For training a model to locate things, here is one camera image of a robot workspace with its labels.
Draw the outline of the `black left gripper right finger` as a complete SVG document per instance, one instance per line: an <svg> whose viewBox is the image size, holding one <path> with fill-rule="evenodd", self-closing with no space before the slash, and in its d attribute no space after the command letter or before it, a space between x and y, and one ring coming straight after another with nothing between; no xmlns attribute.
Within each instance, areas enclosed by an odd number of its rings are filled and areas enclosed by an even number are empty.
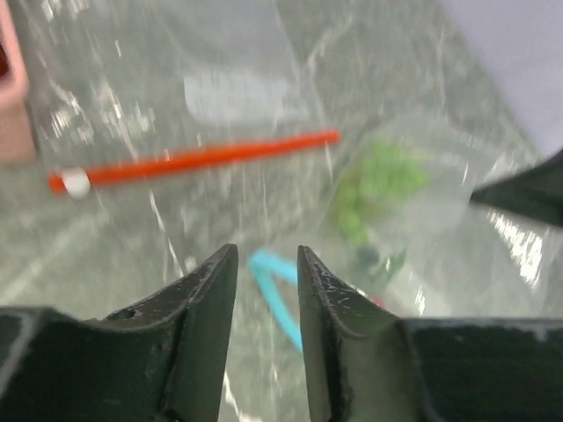
<svg viewBox="0 0 563 422"><path fill-rule="evenodd" d="M297 252L313 421L559 421L562 322L400 317Z"/></svg>

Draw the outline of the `blue zip bag with strawberries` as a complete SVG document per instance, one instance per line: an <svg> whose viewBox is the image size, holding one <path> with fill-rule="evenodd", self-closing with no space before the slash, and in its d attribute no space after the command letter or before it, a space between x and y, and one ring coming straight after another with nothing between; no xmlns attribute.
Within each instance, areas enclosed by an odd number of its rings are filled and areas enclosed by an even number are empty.
<svg viewBox="0 0 563 422"><path fill-rule="evenodd" d="M368 242L358 245L336 228L331 201L344 172L375 140L411 151L428 173L428 183L368 223ZM561 235L542 223L470 202L476 187L529 161L523 149L496 145L422 111L367 133L314 213L249 258L274 320L291 344L300 346L300 245L310 247L358 293L400 316L541 316Z"/></svg>

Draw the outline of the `orange zip bag with vegetables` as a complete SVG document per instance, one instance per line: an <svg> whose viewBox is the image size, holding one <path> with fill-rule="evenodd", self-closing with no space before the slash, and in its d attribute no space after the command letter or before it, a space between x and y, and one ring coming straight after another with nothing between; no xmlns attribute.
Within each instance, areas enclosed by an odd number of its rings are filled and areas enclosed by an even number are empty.
<svg viewBox="0 0 563 422"><path fill-rule="evenodd" d="M273 1L17 1L54 193L340 139Z"/></svg>

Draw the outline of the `pink perforated plastic basket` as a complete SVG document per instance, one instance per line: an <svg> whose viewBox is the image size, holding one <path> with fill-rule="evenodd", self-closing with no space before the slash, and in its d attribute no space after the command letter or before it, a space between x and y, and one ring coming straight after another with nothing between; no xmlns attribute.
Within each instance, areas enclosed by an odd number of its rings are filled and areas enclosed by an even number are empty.
<svg viewBox="0 0 563 422"><path fill-rule="evenodd" d="M32 125L26 109L29 79L7 1L1 2L1 48L7 72L1 75L1 164L36 157Z"/></svg>

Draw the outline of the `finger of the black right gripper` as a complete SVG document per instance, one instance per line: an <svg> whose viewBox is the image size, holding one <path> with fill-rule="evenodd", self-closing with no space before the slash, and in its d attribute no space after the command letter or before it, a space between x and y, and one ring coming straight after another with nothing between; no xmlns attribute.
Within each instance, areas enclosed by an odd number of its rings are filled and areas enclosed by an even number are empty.
<svg viewBox="0 0 563 422"><path fill-rule="evenodd" d="M470 202L562 226L562 150L541 164L473 190Z"/></svg>

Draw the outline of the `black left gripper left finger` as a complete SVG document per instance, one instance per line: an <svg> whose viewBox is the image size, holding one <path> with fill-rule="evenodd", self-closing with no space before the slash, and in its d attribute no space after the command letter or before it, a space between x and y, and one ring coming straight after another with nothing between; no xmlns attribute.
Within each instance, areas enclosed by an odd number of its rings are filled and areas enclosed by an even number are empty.
<svg viewBox="0 0 563 422"><path fill-rule="evenodd" d="M1 310L4 421L215 421L238 248L102 320Z"/></svg>

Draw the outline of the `green fake grape bunch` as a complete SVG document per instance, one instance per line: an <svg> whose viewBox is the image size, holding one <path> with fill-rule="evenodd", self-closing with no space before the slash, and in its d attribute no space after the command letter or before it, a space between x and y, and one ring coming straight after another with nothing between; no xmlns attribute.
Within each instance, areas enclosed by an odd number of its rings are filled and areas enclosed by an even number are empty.
<svg viewBox="0 0 563 422"><path fill-rule="evenodd" d="M331 201L331 217L341 235L364 245L368 223L389 214L427 183L428 173L411 151L375 140L340 178Z"/></svg>

